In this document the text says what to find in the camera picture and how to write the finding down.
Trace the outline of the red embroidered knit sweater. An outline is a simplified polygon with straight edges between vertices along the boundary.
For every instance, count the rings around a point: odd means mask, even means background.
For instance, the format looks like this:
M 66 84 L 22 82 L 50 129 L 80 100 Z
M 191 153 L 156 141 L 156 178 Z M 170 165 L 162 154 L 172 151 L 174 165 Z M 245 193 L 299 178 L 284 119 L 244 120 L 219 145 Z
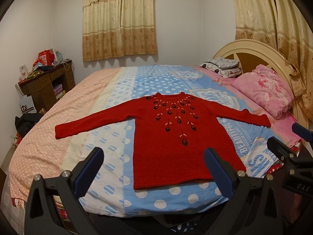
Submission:
M 235 171 L 245 170 L 234 143 L 219 119 L 270 127 L 266 115 L 236 110 L 185 93 L 141 97 L 55 127 L 61 139 L 129 119 L 135 121 L 135 190 L 211 181 L 204 151 L 211 147 Z

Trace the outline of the black bag on floor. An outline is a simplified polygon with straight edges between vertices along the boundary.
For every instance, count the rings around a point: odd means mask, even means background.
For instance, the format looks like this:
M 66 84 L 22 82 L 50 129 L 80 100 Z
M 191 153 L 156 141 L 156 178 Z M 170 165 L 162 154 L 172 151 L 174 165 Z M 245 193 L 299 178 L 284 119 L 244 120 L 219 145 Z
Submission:
M 15 127 L 21 138 L 24 138 L 42 117 L 43 114 L 41 113 L 27 113 L 23 114 L 21 117 L 16 116 Z

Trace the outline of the cream wooden headboard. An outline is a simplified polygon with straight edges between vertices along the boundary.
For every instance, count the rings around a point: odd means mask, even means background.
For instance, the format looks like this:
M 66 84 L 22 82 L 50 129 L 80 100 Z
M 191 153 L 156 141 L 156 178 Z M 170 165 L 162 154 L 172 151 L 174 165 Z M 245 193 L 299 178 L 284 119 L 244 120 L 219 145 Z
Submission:
M 243 73 L 252 72 L 262 64 L 275 71 L 291 87 L 292 65 L 277 50 L 263 42 L 252 39 L 240 39 L 220 48 L 213 56 L 233 58 L 239 61 Z

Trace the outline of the dark wooden desk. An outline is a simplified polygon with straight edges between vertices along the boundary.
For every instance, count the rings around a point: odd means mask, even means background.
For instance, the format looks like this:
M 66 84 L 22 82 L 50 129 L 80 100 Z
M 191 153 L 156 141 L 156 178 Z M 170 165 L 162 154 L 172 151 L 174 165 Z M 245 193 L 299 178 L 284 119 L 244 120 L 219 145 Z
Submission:
M 73 63 L 67 60 L 52 69 L 38 74 L 35 78 L 18 83 L 26 96 L 31 96 L 37 112 L 48 111 L 57 101 L 56 88 L 61 85 L 62 91 L 69 92 L 75 87 Z

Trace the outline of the red gift box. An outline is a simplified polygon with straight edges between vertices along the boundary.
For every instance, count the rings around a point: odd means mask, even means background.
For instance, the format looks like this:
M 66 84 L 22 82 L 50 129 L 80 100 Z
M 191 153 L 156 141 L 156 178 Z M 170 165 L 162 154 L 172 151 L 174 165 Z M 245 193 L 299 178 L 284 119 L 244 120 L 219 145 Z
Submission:
M 52 49 L 43 50 L 38 54 L 38 59 L 43 66 L 51 66 L 55 61 L 54 51 Z

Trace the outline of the polka dot patchwork bed sheet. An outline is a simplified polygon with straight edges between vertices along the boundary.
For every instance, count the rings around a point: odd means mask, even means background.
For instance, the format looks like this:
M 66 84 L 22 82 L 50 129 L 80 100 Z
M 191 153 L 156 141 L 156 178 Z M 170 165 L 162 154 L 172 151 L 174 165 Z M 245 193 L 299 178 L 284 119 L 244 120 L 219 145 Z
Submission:
M 55 126 L 155 93 L 185 92 L 233 109 L 263 114 L 264 109 L 209 70 L 179 65 L 146 65 L 97 71 L 58 101 L 21 140 L 14 152 L 1 196 L 1 210 L 17 233 L 23 234 L 26 198 L 33 177 L 56 177 L 72 170 L 95 147 L 104 163 L 86 196 L 90 213 L 133 217 L 195 214 L 226 201 L 215 183 L 190 183 L 162 189 L 133 189 L 133 120 L 55 139 Z

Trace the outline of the beige window curtain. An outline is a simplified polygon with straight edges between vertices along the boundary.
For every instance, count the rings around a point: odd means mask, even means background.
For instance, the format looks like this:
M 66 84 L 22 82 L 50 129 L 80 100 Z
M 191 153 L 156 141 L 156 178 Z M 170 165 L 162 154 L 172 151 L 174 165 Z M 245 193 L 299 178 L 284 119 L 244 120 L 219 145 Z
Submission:
M 156 54 L 154 0 L 84 0 L 83 61 Z

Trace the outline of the grey patterned pillow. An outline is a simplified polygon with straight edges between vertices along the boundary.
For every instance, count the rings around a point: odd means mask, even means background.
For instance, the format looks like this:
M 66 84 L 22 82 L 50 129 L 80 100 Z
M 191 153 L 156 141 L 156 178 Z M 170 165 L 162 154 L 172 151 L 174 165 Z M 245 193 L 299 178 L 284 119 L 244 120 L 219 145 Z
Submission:
M 210 70 L 225 79 L 236 78 L 242 74 L 242 68 L 239 66 L 238 60 L 231 60 L 223 57 L 207 60 L 202 63 L 200 67 Z

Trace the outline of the white paper bag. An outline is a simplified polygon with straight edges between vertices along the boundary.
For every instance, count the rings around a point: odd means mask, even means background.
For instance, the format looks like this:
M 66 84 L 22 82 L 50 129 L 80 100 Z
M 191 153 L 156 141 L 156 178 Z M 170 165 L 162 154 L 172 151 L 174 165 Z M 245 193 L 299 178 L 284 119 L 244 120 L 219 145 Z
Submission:
M 20 108 L 21 108 L 21 112 L 23 114 L 35 114 L 37 113 L 37 110 L 35 108 L 35 105 L 33 103 L 33 99 L 32 96 L 27 96 L 25 95 L 20 87 L 18 86 L 18 84 L 15 85 L 15 88 L 20 96 Z

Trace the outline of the beige side curtain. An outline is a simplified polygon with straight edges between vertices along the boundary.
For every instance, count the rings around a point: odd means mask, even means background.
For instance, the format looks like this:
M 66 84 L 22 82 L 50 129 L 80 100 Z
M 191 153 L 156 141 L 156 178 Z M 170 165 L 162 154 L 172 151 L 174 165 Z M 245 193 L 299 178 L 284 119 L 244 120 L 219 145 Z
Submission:
M 292 0 L 234 0 L 235 39 L 263 42 L 292 65 L 297 103 L 312 119 L 312 31 Z

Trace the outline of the pink floral folded quilt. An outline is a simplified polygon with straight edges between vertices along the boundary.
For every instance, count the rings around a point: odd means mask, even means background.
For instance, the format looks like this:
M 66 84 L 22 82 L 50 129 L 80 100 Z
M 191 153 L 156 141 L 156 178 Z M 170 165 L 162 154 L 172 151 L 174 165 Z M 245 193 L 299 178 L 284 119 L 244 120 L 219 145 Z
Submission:
M 231 85 L 274 119 L 281 119 L 292 107 L 294 95 L 289 84 L 265 65 L 257 65 L 252 72 L 242 74 Z

